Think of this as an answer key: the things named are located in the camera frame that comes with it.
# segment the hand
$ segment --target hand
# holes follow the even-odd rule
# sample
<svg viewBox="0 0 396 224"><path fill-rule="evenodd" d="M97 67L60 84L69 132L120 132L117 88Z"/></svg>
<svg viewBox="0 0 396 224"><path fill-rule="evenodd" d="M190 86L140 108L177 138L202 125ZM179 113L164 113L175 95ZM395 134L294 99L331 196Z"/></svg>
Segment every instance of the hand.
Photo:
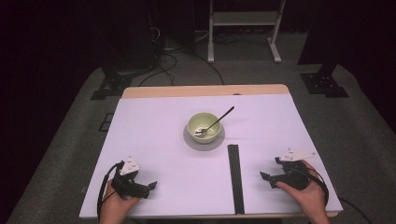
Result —
<svg viewBox="0 0 396 224"><path fill-rule="evenodd" d="M107 181L107 188L104 196L106 200L102 204L100 213L100 223L103 224L121 223L128 214L128 211L140 201L140 198L132 198L129 200L121 198L117 192L114 192L115 190L113 187L111 187L111 181L112 180Z"/></svg>
<svg viewBox="0 0 396 224"><path fill-rule="evenodd" d="M308 162L303 161L303 163L308 170L315 170ZM309 170L309 174L318 177L318 174L312 170ZM330 223L325 209L324 192L315 181L310 180L308 186L303 190L297 190L280 181L276 182L276 185L297 201L312 224Z"/></svg>

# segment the dark background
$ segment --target dark background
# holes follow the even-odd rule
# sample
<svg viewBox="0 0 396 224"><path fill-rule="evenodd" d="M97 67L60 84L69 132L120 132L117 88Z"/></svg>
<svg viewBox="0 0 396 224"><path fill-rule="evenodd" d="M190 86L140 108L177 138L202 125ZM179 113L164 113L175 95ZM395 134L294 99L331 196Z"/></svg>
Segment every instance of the dark background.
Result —
<svg viewBox="0 0 396 224"><path fill-rule="evenodd" d="M278 4L236 2L215 1L215 10L274 9ZM299 64L336 60L396 131L394 9L385 1L291 0L280 29L309 31ZM23 194L91 72L101 66L156 65L158 46L151 43L148 26L153 10L156 21L151 22L191 48L193 30L208 25L208 1L1 1L0 222Z"/></svg>

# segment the white metal frame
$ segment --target white metal frame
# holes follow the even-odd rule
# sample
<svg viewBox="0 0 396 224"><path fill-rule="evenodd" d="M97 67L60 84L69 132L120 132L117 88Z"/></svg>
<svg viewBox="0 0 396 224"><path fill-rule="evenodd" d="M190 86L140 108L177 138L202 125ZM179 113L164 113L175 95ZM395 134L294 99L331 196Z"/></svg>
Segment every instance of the white metal frame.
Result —
<svg viewBox="0 0 396 224"><path fill-rule="evenodd" d="M210 0L209 7L209 43L207 45L207 61L215 61L213 49L213 27L214 26L233 26L233 25L274 25L272 37L267 38L274 61L281 63L279 52L276 48L276 36L282 20L283 9L286 0L281 0L278 11L254 11L254 12L214 12L213 0Z"/></svg>

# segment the wooden table edge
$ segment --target wooden table edge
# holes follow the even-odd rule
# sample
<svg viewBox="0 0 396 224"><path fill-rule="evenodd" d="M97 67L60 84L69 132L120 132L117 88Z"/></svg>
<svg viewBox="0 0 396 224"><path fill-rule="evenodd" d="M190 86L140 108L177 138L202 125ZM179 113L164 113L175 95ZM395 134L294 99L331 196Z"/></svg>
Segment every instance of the wooden table edge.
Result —
<svg viewBox="0 0 396 224"><path fill-rule="evenodd" d="M257 95L257 94L289 94L283 84L264 85L221 85L221 86L168 86L168 87L129 87L121 99L155 98L155 97L189 97L218 95Z"/></svg>

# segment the person's right hand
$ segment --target person's right hand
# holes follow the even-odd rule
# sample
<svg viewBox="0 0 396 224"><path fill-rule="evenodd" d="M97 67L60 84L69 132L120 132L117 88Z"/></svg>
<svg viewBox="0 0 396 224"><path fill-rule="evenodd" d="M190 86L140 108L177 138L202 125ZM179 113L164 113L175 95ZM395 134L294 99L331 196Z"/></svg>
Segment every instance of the person's right hand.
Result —
<svg viewBox="0 0 396 224"><path fill-rule="evenodd" d="M308 168L309 174L314 177L318 177L318 174L312 171L315 169L308 162L303 161L303 163L306 168ZM297 190L280 181L276 182L276 185L280 189L285 190L295 201L297 201L312 224L330 223L325 209L324 192L318 183L313 180L309 180L308 186L303 190Z"/></svg>

